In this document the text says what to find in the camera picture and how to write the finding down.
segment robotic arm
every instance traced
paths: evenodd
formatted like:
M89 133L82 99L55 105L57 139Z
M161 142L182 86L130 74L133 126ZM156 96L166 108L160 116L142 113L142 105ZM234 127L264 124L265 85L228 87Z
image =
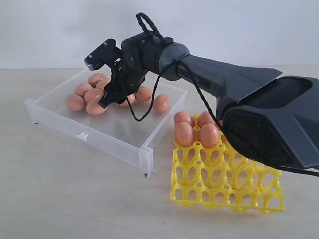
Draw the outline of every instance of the robotic arm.
M152 30L147 30L142 18ZM143 32L122 41L121 49L115 40L108 39L84 60L91 71L104 64L111 68L111 81L99 101L102 107L127 100L148 71L159 76L157 82L160 77L170 81L183 78L196 86L237 152L273 168L319 176L318 172L305 170L319 169L317 79L278 78L282 72L276 69L242 67L193 56L186 46L163 37L145 14L137 14L137 20ZM216 116L200 89L217 98Z

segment white tabletop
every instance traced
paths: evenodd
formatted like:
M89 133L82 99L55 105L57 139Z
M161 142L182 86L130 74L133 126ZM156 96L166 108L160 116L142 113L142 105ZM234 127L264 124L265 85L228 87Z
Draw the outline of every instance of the white tabletop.
M319 77L318 66L277 69ZM283 172L283 213L185 208L170 200L172 131L155 149L154 175L146 179L33 125L24 100L79 71L0 70L0 239L319 238L318 178ZM193 85L170 84L189 90L186 110L205 110Z

